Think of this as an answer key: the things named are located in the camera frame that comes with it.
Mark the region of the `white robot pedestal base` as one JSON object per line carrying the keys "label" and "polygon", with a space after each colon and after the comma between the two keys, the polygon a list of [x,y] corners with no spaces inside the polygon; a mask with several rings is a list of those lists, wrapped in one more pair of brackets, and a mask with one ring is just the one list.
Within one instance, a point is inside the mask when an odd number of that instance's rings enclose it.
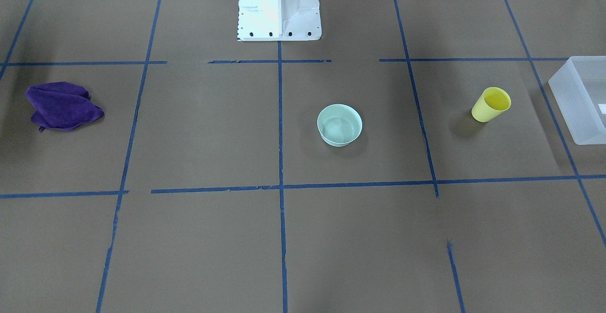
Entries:
{"label": "white robot pedestal base", "polygon": [[320,0],[238,0],[238,41],[316,41]]}

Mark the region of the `yellow plastic cup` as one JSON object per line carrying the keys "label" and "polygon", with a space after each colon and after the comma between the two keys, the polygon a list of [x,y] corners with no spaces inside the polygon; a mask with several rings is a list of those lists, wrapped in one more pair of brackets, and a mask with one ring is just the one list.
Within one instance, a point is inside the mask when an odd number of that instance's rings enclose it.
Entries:
{"label": "yellow plastic cup", "polygon": [[471,115],[476,121],[486,123],[509,110],[511,104],[511,98],[505,90],[488,87],[475,102]]}

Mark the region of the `purple microfiber cloth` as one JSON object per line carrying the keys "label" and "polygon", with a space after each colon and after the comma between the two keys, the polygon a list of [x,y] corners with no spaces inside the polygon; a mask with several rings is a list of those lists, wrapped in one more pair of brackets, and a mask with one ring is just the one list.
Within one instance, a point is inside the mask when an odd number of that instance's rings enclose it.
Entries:
{"label": "purple microfiber cloth", "polygon": [[30,86],[25,96],[35,109],[31,121],[40,130],[72,131],[105,116],[104,110],[91,101],[87,89],[70,82]]}

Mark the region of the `translucent plastic storage box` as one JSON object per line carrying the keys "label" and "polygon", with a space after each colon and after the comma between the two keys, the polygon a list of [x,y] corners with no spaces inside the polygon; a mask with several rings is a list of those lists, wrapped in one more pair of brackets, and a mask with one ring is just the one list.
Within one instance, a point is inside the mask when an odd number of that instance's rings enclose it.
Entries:
{"label": "translucent plastic storage box", "polygon": [[606,57],[572,56],[548,80],[566,126],[577,145],[606,143]]}

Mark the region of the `mint green bowl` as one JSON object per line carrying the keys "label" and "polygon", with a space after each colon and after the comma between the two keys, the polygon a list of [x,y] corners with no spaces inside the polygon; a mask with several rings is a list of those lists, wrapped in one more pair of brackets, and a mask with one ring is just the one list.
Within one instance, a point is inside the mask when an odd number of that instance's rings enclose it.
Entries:
{"label": "mint green bowl", "polygon": [[332,104],[320,111],[316,120],[322,140],[333,147],[345,147],[362,133],[361,115],[346,104]]}

